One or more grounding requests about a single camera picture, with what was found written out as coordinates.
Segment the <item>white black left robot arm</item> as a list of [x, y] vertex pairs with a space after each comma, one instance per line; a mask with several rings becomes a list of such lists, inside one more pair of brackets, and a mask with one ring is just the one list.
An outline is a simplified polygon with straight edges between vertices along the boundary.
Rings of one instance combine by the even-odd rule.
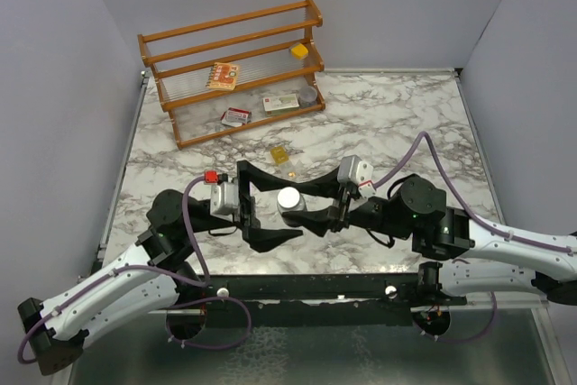
[[196, 234], [235, 226], [245, 241], [263, 240], [271, 249], [300, 231], [267, 231], [241, 215], [242, 185], [261, 191], [295, 183], [256, 170], [243, 160], [237, 178], [208, 170], [184, 191], [164, 190], [148, 214], [149, 229], [97, 273], [68, 291], [43, 301], [28, 298], [18, 307], [25, 336], [20, 364], [38, 364], [49, 376], [72, 364], [86, 346], [130, 319], [157, 309], [193, 306], [211, 277]]

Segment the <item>white pill bottle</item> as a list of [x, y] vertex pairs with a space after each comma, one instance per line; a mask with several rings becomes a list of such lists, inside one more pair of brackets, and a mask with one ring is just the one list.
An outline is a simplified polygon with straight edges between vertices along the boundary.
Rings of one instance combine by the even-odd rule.
[[307, 204], [298, 190], [293, 187], [286, 187], [278, 192], [277, 209], [286, 225], [289, 227], [298, 227], [295, 221], [285, 217], [283, 214], [285, 212], [307, 211]]

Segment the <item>yellow clear pill organizer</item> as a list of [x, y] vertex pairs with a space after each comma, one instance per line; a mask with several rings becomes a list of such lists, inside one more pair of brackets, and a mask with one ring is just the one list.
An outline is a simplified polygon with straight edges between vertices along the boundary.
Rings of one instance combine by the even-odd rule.
[[[283, 178], [288, 180], [296, 180], [299, 178], [303, 170], [303, 165], [299, 160], [292, 159], [283, 146], [271, 148], [270, 156]], [[290, 177], [290, 172], [294, 172], [296, 176]]]

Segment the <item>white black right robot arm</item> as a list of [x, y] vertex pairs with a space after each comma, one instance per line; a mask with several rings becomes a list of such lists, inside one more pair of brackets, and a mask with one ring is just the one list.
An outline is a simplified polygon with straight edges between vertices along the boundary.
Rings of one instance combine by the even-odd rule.
[[414, 283], [416, 298], [439, 299], [473, 292], [520, 291], [550, 302], [576, 303], [576, 236], [540, 234], [492, 222], [448, 206], [446, 193], [411, 175], [388, 198], [337, 199], [318, 211], [283, 206], [289, 225], [324, 236], [349, 226], [411, 242], [425, 258]]

